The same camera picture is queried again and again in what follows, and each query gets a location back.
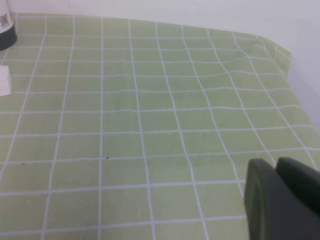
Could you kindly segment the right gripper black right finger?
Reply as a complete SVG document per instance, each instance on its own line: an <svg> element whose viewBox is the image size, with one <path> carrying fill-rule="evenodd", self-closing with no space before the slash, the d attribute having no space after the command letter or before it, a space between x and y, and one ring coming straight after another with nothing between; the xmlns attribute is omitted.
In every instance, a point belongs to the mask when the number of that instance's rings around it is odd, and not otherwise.
<svg viewBox="0 0 320 240"><path fill-rule="evenodd" d="M320 214L319 171L290 157L279 157L275 171L304 205Z"/></svg>

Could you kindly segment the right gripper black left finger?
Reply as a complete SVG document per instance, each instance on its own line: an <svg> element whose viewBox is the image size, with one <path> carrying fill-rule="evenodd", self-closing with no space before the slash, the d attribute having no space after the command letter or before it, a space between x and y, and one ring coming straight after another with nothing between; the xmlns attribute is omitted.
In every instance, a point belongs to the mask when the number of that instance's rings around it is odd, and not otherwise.
<svg viewBox="0 0 320 240"><path fill-rule="evenodd" d="M251 240L318 240L320 214L300 201L262 158L248 162L244 206Z"/></svg>

